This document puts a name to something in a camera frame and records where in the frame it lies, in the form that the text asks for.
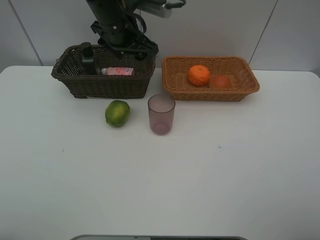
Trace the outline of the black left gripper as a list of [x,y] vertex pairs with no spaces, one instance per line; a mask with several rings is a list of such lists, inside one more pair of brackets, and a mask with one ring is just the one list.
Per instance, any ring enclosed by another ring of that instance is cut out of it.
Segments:
[[137,60],[144,60],[155,58],[159,52],[158,45],[145,35],[147,26],[138,14],[127,15],[111,24],[96,20],[90,27],[99,35],[98,44],[118,58],[133,55]]

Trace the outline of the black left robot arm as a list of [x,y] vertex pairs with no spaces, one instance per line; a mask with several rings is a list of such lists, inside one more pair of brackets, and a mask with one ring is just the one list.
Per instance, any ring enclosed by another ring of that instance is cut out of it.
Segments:
[[99,35],[99,45],[117,58],[133,55],[142,61],[157,56],[158,45],[145,35],[144,19],[127,9],[122,0],[88,0],[87,4],[96,18],[90,28]]

